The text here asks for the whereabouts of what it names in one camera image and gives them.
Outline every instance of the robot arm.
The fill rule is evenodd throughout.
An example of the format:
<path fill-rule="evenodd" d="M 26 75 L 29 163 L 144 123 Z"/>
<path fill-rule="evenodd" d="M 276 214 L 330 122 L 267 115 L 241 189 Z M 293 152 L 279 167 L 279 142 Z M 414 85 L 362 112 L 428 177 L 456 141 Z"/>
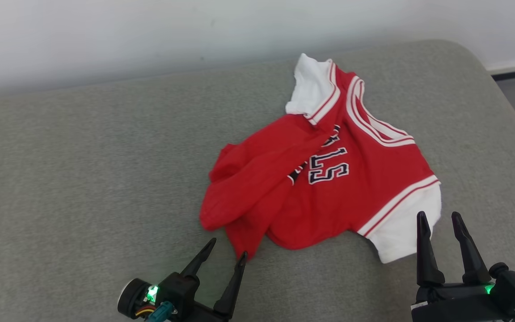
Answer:
<path fill-rule="evenodd" d="M 131 280 L 118 299 L 118 311 L 129 318 L 147 322 L 227 322 L 232 318 L 244 274 L 247 253 L 233 269 L 233 277 L 212 309 L 194 301 L 200 286 L 198 269 L 208 259 L 216 238 L 212 238 L 181 273 L 174 272 L 158 285 L 140 279 Z"/>
<path fill-rule="evenodd" d="M 417 215 L 417 301 L 413 322 L 515 321 L 515 271 L 506 264 L 486 265 L 466 229 L 462 216 L 452 213 L 454 236 L 460 242 L 462 283 L 445 283 L 431 245 L 431 229 L 424 212 Z"/>
<path fill-rule="evenodd" d="M 411 306 L 413 322 L 515 321 L 515 271 L 506 264 L 486 265 L 459 213 L 452 213 L 454 235 L 460 242 L 462 283 L 445 283 L 431 245 L 431 229 L 424 212 L 417 214 L 417 291 Z M 194 301 L 200 286 L 198 269 L 216 243 L 210 240 L 181 273 L 172 273 L 158 285 L 134 279 L 123 289 L 118 311 L 147 322 L 228 322 L 233 316 L 247 253 L 234 266 L 233 277 L 221 298 L 208 308 Z"/>

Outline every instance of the cable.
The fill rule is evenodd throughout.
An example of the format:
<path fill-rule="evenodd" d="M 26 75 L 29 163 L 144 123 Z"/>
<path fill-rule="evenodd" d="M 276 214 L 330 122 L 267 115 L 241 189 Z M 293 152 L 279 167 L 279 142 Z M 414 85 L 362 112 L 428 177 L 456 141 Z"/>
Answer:
<path fill-rule="evenodd" d="M 139 312 L 136 312 L 136 316 L 140 316 L 141 314 L 144 314 L 146 312 L 154 312 L 154 310 L 151 310 L 151 309 L 144 309 L 144 310 L 140 310 Z"/>
<path fill-rule="evenodd" d="M 156 310 L 156 306 L 152 306 L 152 305 L 145 305 L 143 307 L 141 307 L 140 309 L 136 310 L 137 312 L 139 312 L 139 310 L 145 310 L 145 309 L 149 309 L 149 310 Z"/>

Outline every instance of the white wall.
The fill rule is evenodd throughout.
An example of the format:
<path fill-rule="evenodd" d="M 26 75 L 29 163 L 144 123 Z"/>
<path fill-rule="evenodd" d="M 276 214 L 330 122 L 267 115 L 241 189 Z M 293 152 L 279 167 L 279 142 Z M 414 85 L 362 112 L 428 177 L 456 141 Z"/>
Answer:
<path fill-rule="evenodd" d="M 0 93 L 425 38 L 515 69 L 515 0 L 0 0 Z"/>

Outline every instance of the green led light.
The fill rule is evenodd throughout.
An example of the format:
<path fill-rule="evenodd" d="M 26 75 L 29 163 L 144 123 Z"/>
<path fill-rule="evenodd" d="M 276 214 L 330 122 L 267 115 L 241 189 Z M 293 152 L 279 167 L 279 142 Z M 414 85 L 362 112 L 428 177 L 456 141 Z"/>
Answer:
<path fill-rule="evenodd" d="M 492 291 L 492 288 L 494 287 L 494 285 L 490 284 L 490 285 L 486 285 L 484 288 L 486 289 L 486 293 L 490 294 L 490 291 Z"/>
<path fill-rule="evenodd" d="M 147 293 L 147 300 L 149 300 L 150 302 L 156 302 L 156 293 L 158 293 L 157 286 L 152 285 L 151 287 L 149 287 Z"/>

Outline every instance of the white stripe trim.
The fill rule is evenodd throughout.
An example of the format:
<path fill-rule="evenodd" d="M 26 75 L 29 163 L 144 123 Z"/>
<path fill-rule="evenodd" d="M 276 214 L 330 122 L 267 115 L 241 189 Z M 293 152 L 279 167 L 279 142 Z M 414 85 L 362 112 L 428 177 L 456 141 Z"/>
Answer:
<path fill-rule="evenodd" d="M 349 90 L 347 91 L 347 114 L 349 114 L 349 117 L 351 120 L 357 125 L 363 132 L 368 134 L 370 137 L 372 137 L 375 141 L 380 143 L 383 146 L 386 147 L 400 147 L 403 145 L 409 145 L 409 144 L 415 144 L 414 138 L 409 135 L 399 135 L 399 133 L 391 134 L 390 137 L 395 137 L 393 139 L 385 139 L 383 138 L 380 133 L 377 131 L 376 128 L 370 126 L 359 114 L 359 106 L 356 104 L 356 98 L 359 98 L 361 102 L 361 108 L 367 113 L 370 119 L 374 119 L 376 121 L 376 124 L 378 124 L 378 128 L 386 128 L 385 124 L 388 126 L 394 128 L 388 123 L 381 122 L 376 120 L 362 105 L 363 102 L 363 94 L 364 94 L 364 82 L 362 79 L 360 79 L 358 76 L 355 76 L 351 83 L 349 84 Z M 384 134 L 387 135 L 388 131 L 392 131 L 390 128 L 386 128 L 384 130 Z"/>
<path fill-rule="evenodd" d="M 372 116 L 372 114 L 370 114 L 370 112 L 364 106 L 363 109 L 367 113 L 367 116 L 369 117 L 369 122 L 371 123 L 372 127 L 380 131 L 382 134 L 385 134 L 386 136 L 391 138 L 399 137 L 399 135 L 410 136 L 407 132 L 400 130 L 399 128 L 395 128 L 390 123 L 377 120 L 374 116 Z"/>
<path fill-rule="evenodd" d="M 366 238 L 368 238 L 370 235 L 372 235 L 372 233 L 378 230 L 380 225 L 386 222 L 386 220 L 383 220 L 381 222 L 379 222 L 379 220 L 384 218 L 384 216 L 389 214 L 389 212 L 392 212 L 392 210 L 398 206 L 399 202 L 403 200 L 403 198 L 407 197 L 412 192 L 416 192 L 418 188 L 430 185 L 435 181 L 438 181 L 438 178 L 435 175 L 431 175 L 426 179 L 423 179 L 419 182 L 413 183 L 412 185 L 406 187 L 403 191 L 401 191 L 401 193 L 396 195 L 393 199 L 389 200 L 389 202 L 386 203 L 385 206 L 382 207 L 381 210 L 379 210 L 379 212 L 375 214 L 368 222 L 366 222 L 366 224 L 364 224 L 363 227 L 361 227 L 361 229 L 359 229 L 357 232 L 364 236 L 369 230 L 371 230 L 371 228 L 373 228 L 373 226 L 379 223 L 377 227 L 374 227 L 374 229 L 372 229 L 368 236 L 365 236 Z"/>
<path fill-rule="evenodd" d="M 337 72 L 335 69 L 337 66 L 335 63 L 331 63 L 331 68 L 329 69 L 329 82 L 331 82 L 331 85 L 333 86 L 333 93 L 329 97 L 329 99 L 321 106 L 321 109 L 319 112 L 315 111 L 313 112 L 313 118 L 309 119 L 309 122 L 313 125 L 319 123 L 323 116 L 325 116 L 333 106 L 335 106 L 335 103 L 337 100 L 339 100 L 339 96 L 341 95 L 341 90 L 339 90 L 339 87 L 337 87 L 337 80 L 335 79 L 335 73 Z"/>

